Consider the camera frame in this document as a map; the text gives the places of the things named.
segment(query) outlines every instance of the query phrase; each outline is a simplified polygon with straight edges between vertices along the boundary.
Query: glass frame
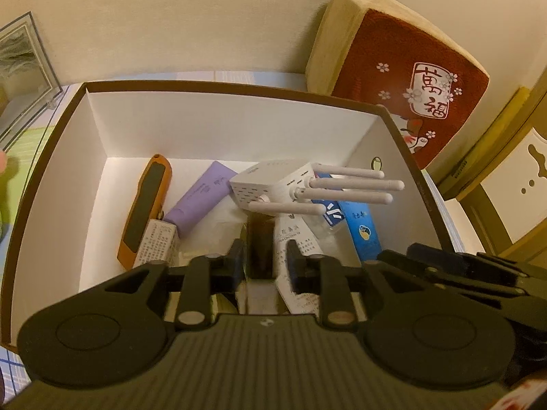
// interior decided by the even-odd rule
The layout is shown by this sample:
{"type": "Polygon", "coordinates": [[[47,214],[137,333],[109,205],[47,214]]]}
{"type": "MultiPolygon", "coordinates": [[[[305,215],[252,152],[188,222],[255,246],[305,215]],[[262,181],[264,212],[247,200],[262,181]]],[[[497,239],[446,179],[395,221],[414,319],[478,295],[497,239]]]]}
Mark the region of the glass frame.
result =
{"type": "MultiPolygon", "coordinates": [[[[9,103],[0,114],[0,149],[4,151],[9,150],[15,140],[20,137],[36,117],[62,93],[61,85],[45,54],[31,12],[27,12],[0,29],[0,77],[2,77],[2,41],[7,43],[10,37],[19,34],[25,35],[28,45],[32,48],[31,51],[20,54],[21,67],[24,64],[30,64],[32,67],[34,66],[33,62],[36,61],[36,66],[39,68],[45,81],[45,88],[42,85],[36,87],[36,96],[23,101],[21,106],[15,106],[8,113],[8,117],[5,117],[4,114],[7,111],[9,103]]],[[[8,64],[4,66],[9,67],[10,61],[13,65],[14,59],[9,53],[4,57],[4,61],[6,60],[8,64]]],[[[4,76],[3,79],[6,80],[8,77],[9,75],[4,76]]]]}

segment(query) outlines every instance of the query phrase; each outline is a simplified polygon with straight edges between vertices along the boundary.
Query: blue package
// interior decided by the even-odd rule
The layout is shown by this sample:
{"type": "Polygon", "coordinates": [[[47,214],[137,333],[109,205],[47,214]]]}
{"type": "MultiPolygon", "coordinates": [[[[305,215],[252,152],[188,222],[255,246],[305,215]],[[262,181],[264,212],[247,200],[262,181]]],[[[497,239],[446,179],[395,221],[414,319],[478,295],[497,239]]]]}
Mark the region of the blue package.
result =
{"type": "Polygon", "coordinates": [[[374,260],[382,252],[378,234],[366,203],[338,202],[353,239],[353,244],[361,262],[374,260]]]}
{"type": "MultiPolygon", "coordinates": [[[[332,177],[330,174],[322,173],[316,173],[316,176],[321,178],[332,177]]],[[[323,214],[323,217],[331,228],[334,228],[344,220],[344,214],[340,208],[340,204],[337,201],[312,200],[312,202],[325,205],[326,213],[323,214]]]]}

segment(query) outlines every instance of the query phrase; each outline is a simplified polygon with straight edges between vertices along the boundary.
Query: purple tube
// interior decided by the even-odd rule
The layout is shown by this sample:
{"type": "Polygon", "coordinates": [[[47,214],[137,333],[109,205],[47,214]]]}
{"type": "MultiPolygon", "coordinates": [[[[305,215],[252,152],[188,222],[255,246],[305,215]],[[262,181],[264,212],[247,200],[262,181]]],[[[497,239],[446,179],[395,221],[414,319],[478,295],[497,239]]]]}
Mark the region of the purple tube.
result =
{"type": "Polygon", "coordinates": [[[230,193],[229,181],[236,174],[237,172],[214,161],[163,220],[175,224],[178,236],[183,238],[230,193]]]}

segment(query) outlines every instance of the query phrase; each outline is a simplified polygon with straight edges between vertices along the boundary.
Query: beige cushion edge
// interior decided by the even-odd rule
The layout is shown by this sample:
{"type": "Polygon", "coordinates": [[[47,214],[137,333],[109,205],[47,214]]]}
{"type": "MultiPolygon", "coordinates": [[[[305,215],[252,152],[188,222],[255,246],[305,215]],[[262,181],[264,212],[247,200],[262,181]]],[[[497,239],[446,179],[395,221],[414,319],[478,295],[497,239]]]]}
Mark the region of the beige cushion edge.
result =
{"type": "Polygon", "coordinates": [[[309,92],[324,95],[332,94],[355,34],[368,10],[355,5],[352,11],[345,11],[346,19],[330,17],[333,8],[337,9],[338,6],[343,6],[344,3],[354,5],[352,0],[330,0],[326,7],[306,65],[305,75],[309,92]],[[336,37],[323,35],[324,31],[329,30],[331,32],[346,32],[347,35],[340,34],[336,37]],[[332,50],[338,50],[338,54],[329,54],[332,50]]]}

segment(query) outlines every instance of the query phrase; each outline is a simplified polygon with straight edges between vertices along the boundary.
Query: open box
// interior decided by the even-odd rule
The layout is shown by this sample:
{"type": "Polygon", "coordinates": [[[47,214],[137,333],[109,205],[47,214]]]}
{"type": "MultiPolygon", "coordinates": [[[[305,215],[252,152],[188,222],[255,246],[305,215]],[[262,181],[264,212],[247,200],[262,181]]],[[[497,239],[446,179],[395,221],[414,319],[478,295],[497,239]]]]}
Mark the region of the open box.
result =
{"type": "MultiPolygon", "coordinates": [[[[1,342],[16,350],[33,313],[123,271],[117,250],[138,179],[166,156],[171,208],[213,160],[242,171],[256,162],[307,159],[370,168],[406,188],[371,205],[384,249],[420,242],[453,251],[431,192],[381,106],[296,91],[187,81],[85,83],[64,110],[21,201],[5,263],[1,342]]],[[[225,252],[223,223],[246,215],[230,197],[181,241],[181,251],[225,252]]]]}

